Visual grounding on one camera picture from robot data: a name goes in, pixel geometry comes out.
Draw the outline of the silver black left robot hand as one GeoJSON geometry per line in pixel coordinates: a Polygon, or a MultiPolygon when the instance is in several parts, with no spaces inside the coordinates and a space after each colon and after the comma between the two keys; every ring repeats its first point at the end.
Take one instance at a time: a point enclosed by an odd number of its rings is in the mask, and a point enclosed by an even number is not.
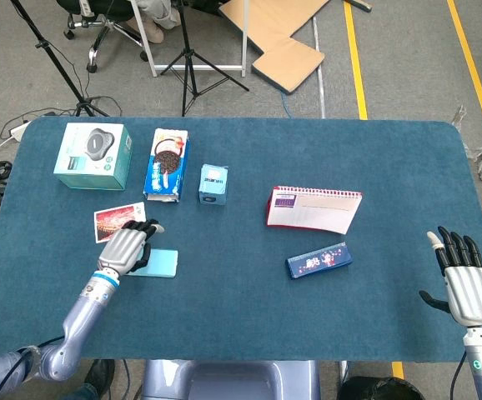
{"type": "Polygon", "coordinates": [[[127,221],[117,230],[98,258],[98,269],[111,269],[122,276],[147,266],[151,245],[148,240],[164,228],[155,219],[144,222],[127,221]]]}

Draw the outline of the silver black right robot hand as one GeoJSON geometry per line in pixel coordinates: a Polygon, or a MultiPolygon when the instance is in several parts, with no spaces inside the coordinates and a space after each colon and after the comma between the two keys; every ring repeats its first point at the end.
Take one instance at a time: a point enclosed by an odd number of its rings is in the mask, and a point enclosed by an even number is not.
{"type": "Polygon", "coordinates": [[[482,255],[476,242],[439,226],[426,233],[444,279],[448,299],[419,291],[430,307],[448,313],[466,328],[482,327],[482,255]]]}

